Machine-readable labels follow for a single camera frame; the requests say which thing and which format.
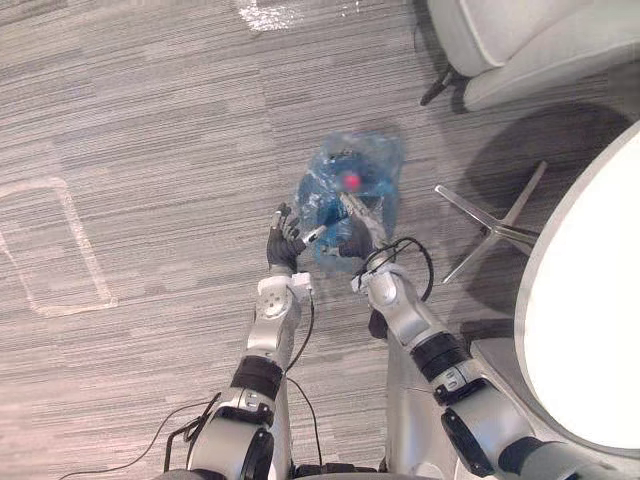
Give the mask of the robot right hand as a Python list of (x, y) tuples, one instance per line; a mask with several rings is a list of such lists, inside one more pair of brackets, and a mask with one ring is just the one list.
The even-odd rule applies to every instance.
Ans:
[(351, 225), (348, 240), (338, 246), (341, 257), (366, 259), (387, 244), (382, 223), (355, 194), (341, 192), (339, 199), (345, 207)]

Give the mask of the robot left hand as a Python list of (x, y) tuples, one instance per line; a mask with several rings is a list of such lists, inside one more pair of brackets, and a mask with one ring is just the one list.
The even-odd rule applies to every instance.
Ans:
[(273, 273), (297, 273), (298, 257), (328, 229), (326, 225), (320, 225), (307, 233), (300, 233), (299, 219), (291, 214), (292, 208), (281, 203), (271, 217), (266, 258)]

